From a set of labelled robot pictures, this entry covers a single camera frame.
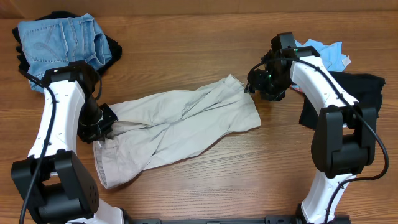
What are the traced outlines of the beige khaki shorts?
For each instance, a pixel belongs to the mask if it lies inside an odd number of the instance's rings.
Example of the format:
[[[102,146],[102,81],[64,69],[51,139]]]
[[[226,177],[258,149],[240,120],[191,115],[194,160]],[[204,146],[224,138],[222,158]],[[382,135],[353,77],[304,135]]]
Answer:
[[[252,97],[232,75],[197,90],[173,90],[110,106],[118,117],[93,143],[101,184],[112,189],[144,170],[195,157],[219,138],[261,124]]]

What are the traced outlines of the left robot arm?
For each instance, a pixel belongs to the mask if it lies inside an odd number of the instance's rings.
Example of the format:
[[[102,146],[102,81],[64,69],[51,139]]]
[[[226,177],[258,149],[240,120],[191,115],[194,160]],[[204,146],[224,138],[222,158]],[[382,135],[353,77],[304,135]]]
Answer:
[[[16,161],[11,176],[24,200],[19,221],[29,213],[36,223],[130,223],[128,214],[100,199],[98,186],[76,154],[76,140],[92,143],[107,135],[118,117],[93,96],[99,73],[84,61],[51,68],[38,79],[44,89],[39,132],[27,159]]]

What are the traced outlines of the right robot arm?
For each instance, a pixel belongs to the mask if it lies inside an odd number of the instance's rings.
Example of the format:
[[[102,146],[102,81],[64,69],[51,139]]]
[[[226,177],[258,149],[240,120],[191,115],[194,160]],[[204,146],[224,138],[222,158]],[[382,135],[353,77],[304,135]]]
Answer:
[[[312,47],[297,47],[291,32],[277,34],[271,49],[248,73],[245,91],[259,91],[268,101],[280,101],[292,84],[298,85],[318,114],[311,154],[317,168],[307,197],[284,223],[349,223],[335,209],[345,188],[357,181],[375,154],[376,110],[361,106],[324,67]]]

